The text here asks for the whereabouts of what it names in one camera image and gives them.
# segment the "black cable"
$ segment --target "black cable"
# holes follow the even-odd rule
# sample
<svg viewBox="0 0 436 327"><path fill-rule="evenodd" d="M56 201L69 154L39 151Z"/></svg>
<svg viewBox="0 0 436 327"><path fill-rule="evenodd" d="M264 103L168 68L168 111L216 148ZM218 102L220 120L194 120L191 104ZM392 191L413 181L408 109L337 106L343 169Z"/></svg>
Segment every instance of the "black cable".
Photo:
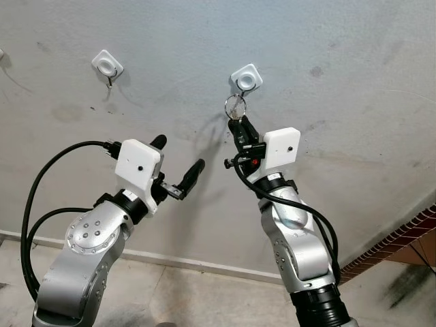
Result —
<svg viewBox="0 0 436 327"><path fill-rule="evenodd" d="M35 223L35 225L33 225L33 227L30 229L30 232L29 232L29 235L28 235L27 241L26 241L27 244L26 244L25 261L29 263L29 265L28 265L29 278L31 279L30 282L31 282L33 289L38 291L40 288L40 283L38 282L38 280L35 276L35 273L33 272L32 261L30 258L33 238L35 237L35 234L36 234L38 228L41 227L43 222L45 222L48 218L51 218L51 217L58 215L60 213L85 213L85 212L88 212L90 210L92 210L92 209L89 209L89 208L60 208L60 209L56 209L56 210L50 211L49 213L46 213L44 216L39 218L37 220L37 222Z"/></svg>
<svg viewBox="0 0 436 327"><path fill-rule="evenodd" d="M427 260L425 260L425 259L422 257L421 253L419 253L418 250L415 249L415 247L414 247L412 244L410 244L410 247L411 247L411 248L416 252L416 254L418 254L418 257L421 258L421 260L425 263L425 265L426 265L426 266L431 270L431 272L432 272L433 274L435 274L435 276L436 276L436 271L434 271L433 268L431 268L430 264L427 262Z"/></svg>
<svg viewBox="0 0 436 327"><path fill-rule="evenodd" d="M338 246L338 239L337 239L336 232L334 231L334 228L331 225L331 223L327 220L327 218L325 218L325 216L323 216L321 213L316 211L314 208L311 208L310 206L307 206L307 205L302 204L300 202L295 202L295 201L288 200L288 199L278 198L277 196L272 196L272 195L266 193L264 190L260 189L259 187L255 186L253 183L250 183L248 181L248 179L244 176L244 174L243 174L243 172L240 169L239 164L238 164L238 160L243 156L244 155L242 153L238 153L234 157L234 159L233 159L234 169L235 169L236 174L238 175L239 179L246 186L248 186L248 188L250 188L255 193L261 195L263 198L266 198L267 200L270 200L272 202L277 202L280 204L284 204L287 206L292 206L294 208L298 208L298 209L307 211L308 213L311 213L313 215L313 219L315 220L318 228L320 229L322 238L323 238L324 242L326 243L327 251L330 254L330 257L332 258L333 274L334 274L334 277L336 279L337 284L339 284L339 282L341 280L341 269L339 267L339 263L337 262L339 246ZM324 230L324 227L323 227L321 222L324 225L326 225L326 227L330 233L330 237L332 238L333 247L330 244L330 241L327 237L326 231Z"/></svg>
<svg viewBox="0 0 436 327"><path fill-rule="evenodd" d="M100 142L100 141L86 141L77 143L75 145L71 145L70 147L66 148L65 150L61 151L57 155L55 155L46 165L41 169L40 173L36 176L32 187L30 188L29 196L27 198L26 207L25 207L25 213L22 218L22 227L21 227L21 243L20 243L20 256L21 256L21 268L22 273L25 278L27 289L30 292L30 295L34 300L37 298L37 290L32 287L31 280L35 278L34 275L31 275L29 272L29 265L30 262L25 259L26 254L26 248L27 248L27 230L29 229L29 219L30 219L30 212L32 208L33 199L35 197L36 189L44 176L44 174L47 172L47 170L60 158L62 158L67 153L79 149L83 146L89 146L89 145L96 145L96 146L102 146L107 147L108 143Z"/></svg>

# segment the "white wall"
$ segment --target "white wall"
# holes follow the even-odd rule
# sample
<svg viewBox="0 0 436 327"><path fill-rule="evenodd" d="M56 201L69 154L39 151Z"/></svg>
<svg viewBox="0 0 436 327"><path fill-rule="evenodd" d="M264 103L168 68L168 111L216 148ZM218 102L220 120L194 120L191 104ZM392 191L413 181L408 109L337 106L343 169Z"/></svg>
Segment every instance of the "white wall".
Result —
<svg viewBox="0 0 436 327"><path fill-rule="evenodd" d="M222 164L235 154L228 78L249 62L264 78L249 117L260 131L302 132L295 179L337 229L342 260L434 190L433 0L3 0L0 33L2 230L20 230L35 175L62 148L165 133L170 181L197 157L207 167L128 248L275 273L255 197ZM90 64L103 48L125 66L108 97ZM113 169L97 149L60 161L33 221L114 191ZM63 238L68 218L42 235Z"/></svg>

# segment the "metal ring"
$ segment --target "metal ring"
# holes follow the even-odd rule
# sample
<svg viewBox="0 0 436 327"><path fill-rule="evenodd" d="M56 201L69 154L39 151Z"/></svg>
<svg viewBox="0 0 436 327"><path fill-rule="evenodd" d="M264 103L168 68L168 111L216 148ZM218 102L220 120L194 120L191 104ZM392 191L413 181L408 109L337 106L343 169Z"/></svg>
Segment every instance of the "metal ring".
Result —
<svg viewBox="0 0 436 327"><path fill-rule="evenodd" d="M233 108L230 109L230 110L236 109L237 105L239 105L239 103L240 103L241 101L242 101L242 103L244 103L244 112L243 112L242 116L238 117L237 119L235 119L234 117L232 117L231 113L229 113L229 112L227 111L227 104L228 104L229 100L232 99L233 97L237 97L237 98L239 98L239 100L236 101L235 105L234 105ZM247 112L247 103L245 102L245 99L242 97L242 95L239 95L238 93L232 94L232 95L229 96L229 97L225 100L225 102L224 102L224 111L225 111L225 114L227 115L227 117L229 117L229 118L232 119L233 121L237 121L237 120L241 119L243 116L245 116L245 113Z"/></svg>

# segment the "black cylindrical base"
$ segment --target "black cylindrical base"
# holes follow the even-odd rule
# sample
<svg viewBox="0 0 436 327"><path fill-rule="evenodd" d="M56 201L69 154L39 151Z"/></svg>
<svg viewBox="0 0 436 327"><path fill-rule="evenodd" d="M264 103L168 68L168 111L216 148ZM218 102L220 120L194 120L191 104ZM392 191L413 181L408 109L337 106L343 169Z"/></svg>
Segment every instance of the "black cylindrical base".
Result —
<svg viewBox="0 0 436 327"><path fill-rule="evenodd" d="M291 294L301 327L337 327L351 319L335 284Z"/></svg>

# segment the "baseboard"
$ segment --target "baseboard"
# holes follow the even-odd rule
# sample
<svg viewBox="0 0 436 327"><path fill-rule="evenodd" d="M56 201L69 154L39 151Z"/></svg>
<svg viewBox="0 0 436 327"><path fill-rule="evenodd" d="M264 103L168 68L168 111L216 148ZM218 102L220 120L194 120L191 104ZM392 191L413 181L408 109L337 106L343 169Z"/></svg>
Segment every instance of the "baseboard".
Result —
<svg viewBox="0 0 436 327"><path fill-rule="evenodd" d="M0 238L2 239L15 240L19 242L20 237L21 237L20 233L0 230ZM57 240L54 238L36 236L33 242L37 245L42 245L45 247L55 247L57 249L62 249L63 247L63 240ZM149 264L161 264L163 266L192 269L192 270L198 270L206 273L213 273L213 274L238 277L244 279L252 279L254 281L263 281L266 283L274 283L279 285L283 284L279 274L271 274L268 272L262 272L258 270L249 270L249 269L238 268L233 266L225 266L222 264L213 264L210 262L172 257L169 255L125 249L121 257L123 259L147 262Z"/></svg>

